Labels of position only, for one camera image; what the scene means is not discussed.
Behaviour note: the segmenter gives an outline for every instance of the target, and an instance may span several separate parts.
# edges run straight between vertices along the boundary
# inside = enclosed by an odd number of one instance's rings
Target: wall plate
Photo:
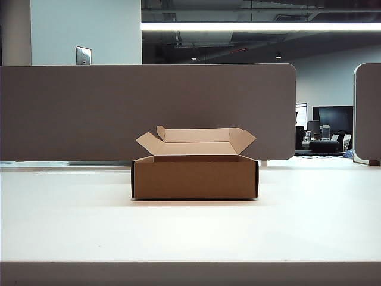
[[[84,48],[82,46],[76,46],[77,65],[78,66],[91,65],[91,54],[92,54],[91,49]]]

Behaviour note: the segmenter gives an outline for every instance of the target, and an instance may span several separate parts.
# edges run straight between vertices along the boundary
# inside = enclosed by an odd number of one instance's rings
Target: box lid
[[[147,132],[136,141],[155,156],[238,155],[256,139],[241,128],[166,129],[157,126],[156,138]]]

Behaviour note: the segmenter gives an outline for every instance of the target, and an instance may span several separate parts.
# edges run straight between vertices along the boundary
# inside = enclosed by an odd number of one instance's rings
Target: cardboard box
[[[166,129],[136,141],[152,156],[133,161],[135,199],[252,199],[258,162],[239,155],[256,139],[239,128]]]

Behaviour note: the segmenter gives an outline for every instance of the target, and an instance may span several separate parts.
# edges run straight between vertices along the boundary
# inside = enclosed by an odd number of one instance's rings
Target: fluorescent light
[[[143,31],[381,31],[381,23],[142,23]]]

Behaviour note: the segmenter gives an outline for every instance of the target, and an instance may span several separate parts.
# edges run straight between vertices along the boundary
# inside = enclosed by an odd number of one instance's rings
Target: ceiling
[[[142,0],[142,22],[177,21],[381,22],[381,0]],[[272,63],[278,51],[288,61],[376,44],[378,32],[142,33],[145,64]]]

